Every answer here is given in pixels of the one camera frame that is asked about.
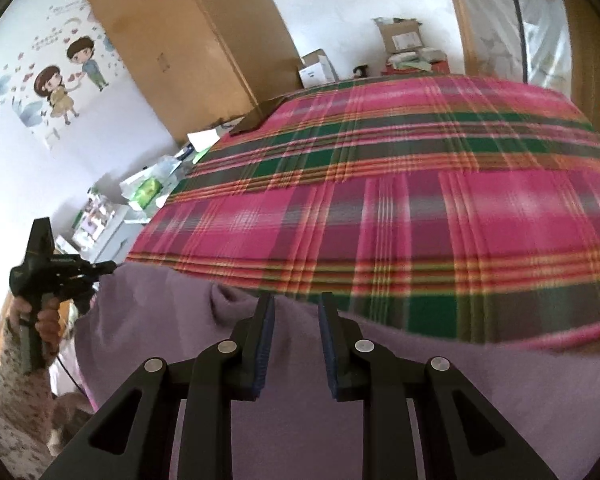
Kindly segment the speckled knit sleeve forearm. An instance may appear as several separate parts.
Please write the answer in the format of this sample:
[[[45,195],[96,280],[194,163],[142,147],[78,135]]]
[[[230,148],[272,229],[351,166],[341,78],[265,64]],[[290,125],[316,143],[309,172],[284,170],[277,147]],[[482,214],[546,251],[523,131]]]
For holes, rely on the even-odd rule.
[[[47,448],[52,411],[48,370],[23,373],[18,334],[5,326],[0,357],[0,461],[14,478],[40,478],[53,460]]]

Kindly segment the person's left hand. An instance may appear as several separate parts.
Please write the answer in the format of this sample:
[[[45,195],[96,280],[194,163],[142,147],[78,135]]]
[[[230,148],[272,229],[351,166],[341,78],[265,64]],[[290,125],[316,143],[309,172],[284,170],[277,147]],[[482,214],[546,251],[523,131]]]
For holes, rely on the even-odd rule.
[[[41,336],[42,341],[46,343],[46,354],[48,356],[54,356],[58,352],[61,341],[59,307],[60,301],[54,296],[47,295],[34,322],[35,330]],[[20,321],[25,315],[29,315],[31,311],[32,307],[27,300],[22,297],[12,297],[9,305],[8,322],[10,329],[16,336],[19,335]]]

